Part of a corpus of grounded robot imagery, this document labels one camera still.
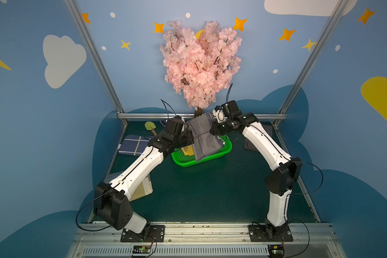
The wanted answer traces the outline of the yellow cartoon pillowcase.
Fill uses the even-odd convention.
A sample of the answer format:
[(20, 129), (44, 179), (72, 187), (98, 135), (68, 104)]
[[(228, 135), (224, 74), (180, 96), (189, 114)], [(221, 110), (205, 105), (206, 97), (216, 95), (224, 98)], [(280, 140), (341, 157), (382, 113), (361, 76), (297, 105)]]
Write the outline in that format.
[(181, 150), (182, 150), (184, 156), (186, 156), (186, 157), (194, 157), (195, 156), (194, 149), (193, 149), (192, 145), (182, 147)]

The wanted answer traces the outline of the light grey plaid pillowcase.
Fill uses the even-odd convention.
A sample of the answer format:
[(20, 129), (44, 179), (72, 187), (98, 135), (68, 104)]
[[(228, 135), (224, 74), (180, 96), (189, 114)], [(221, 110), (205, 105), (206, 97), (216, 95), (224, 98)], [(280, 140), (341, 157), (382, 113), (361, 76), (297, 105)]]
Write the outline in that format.
[(225, 143), (219, 136), (210, 133), (213, 115), (211, 113), (202, 114), (189, 120), (189, 129), (193, 134), (193, 150), (196, 162), (216, 154)]

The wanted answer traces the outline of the dark grey grid pillowcase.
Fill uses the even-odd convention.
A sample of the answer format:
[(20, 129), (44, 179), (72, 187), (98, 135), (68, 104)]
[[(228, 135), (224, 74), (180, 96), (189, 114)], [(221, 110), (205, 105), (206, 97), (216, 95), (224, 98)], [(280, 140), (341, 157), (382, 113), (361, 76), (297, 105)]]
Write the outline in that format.
[(275, 148), (271, 142), (271, 137), (261, 123), (254, 122), (245, 126), (243, 136), (247, 138), (261, 154), (274, 153)]

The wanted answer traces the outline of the beige grey pillowcase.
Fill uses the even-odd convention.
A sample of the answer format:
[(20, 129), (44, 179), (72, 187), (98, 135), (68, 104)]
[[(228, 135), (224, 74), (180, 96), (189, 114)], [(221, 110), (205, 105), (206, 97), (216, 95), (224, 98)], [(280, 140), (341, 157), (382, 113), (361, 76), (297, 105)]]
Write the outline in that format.
[[(107, 175), (104, 179), (104, 183), (109, 183), (112, 179), (119, 176), (120, 173), (114, 173)], [(151, 181), (151, 176), (146, 176), (143, 181), (136, 187), (135, 192), (130, 199), (130, 202), (135, 201), (137, 199), (143, 198), (153, 193), (153, 186)]]

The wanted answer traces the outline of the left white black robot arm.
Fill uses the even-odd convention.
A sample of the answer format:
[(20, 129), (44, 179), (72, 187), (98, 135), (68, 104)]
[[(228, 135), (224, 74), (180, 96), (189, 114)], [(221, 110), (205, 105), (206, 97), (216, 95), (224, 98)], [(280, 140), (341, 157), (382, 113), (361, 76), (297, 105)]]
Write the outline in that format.
[(141, 234), (148, 221), (133, 211), (130, 199), (149, 173), (176, 149), (194, 142), (189, 124), (180, 116), (169, 119), (162, 133), (149, 141), (141, 155), (128, 169), (108, 183), (95, 188), (94, 214), (116, 230), (126, 229)]

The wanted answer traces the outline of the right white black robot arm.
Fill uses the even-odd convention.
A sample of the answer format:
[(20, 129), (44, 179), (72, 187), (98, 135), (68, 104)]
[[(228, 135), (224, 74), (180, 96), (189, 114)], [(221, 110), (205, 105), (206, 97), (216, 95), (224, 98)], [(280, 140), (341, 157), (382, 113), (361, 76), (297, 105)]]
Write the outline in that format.
[(284, 151), (253, 113), (243, 114), (236, 101), (216, 106), (212, 114), (214, 120), (210, 132), (213, 135), (240, 132), (254, 145), (272, 170), (265, 179), (270, 194), (265, 234), (267, 238), (274, 239), (287, 230), (289, 199), (298, 181), (302, 161)]

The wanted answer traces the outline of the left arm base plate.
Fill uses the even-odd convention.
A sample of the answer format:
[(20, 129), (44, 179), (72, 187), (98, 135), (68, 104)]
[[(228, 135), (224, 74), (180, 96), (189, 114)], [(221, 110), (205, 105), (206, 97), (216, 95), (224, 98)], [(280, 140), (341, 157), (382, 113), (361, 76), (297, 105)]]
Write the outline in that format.
[(166, 227), (164, 225), (147, 225), (141, 233), (123, 229), (120, 242), (122, 243), (163, 243)]

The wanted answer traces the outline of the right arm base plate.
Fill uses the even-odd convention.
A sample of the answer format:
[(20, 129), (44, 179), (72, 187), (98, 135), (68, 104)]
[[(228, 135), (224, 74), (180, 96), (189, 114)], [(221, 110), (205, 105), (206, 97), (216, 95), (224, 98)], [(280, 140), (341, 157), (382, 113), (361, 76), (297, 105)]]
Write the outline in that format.
[(248, 225), (251, 242), (293, 242), (293, 236), (288, 224), (280, 227), (271, 225)]

